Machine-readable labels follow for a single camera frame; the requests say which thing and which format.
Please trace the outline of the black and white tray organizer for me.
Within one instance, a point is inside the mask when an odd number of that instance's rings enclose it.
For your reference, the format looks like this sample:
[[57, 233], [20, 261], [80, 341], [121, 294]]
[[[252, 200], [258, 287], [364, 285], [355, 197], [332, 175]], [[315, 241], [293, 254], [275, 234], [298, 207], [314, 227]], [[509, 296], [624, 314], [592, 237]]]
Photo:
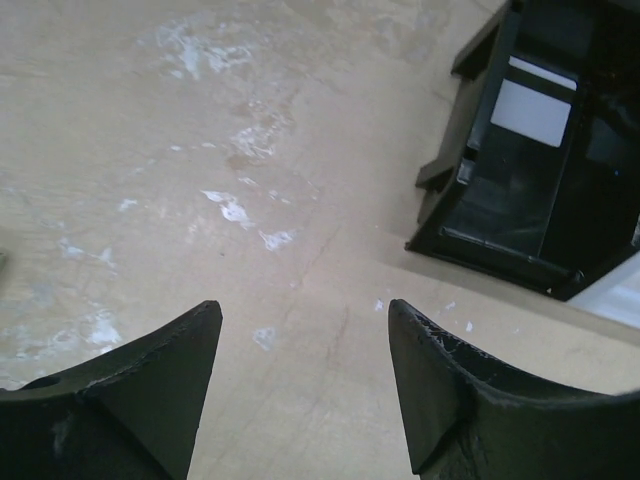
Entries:
[[[576, 81], [551, 147], [490, 120], [511, 56]], [[411, 252], [639, 323], [639, 5], [507, 1], [459, 51], [460, 81]]]

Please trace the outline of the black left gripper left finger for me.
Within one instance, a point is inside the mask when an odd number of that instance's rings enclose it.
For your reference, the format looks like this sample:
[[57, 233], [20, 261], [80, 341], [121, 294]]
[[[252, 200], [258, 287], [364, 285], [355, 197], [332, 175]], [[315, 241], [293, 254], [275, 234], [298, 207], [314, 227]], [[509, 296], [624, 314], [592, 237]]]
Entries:
[[184, 479], [222, 312], [204, 301], [74, 367], [1, 392], [4, 479]]

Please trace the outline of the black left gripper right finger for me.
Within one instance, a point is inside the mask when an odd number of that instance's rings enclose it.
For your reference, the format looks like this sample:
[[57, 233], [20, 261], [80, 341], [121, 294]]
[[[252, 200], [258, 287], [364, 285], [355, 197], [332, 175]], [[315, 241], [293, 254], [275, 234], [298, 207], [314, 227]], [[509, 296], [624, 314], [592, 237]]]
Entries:
[[606, 395], [513, 367], [390, 302], [390, 353], [421, 479], [636, 479], [639, 394]]

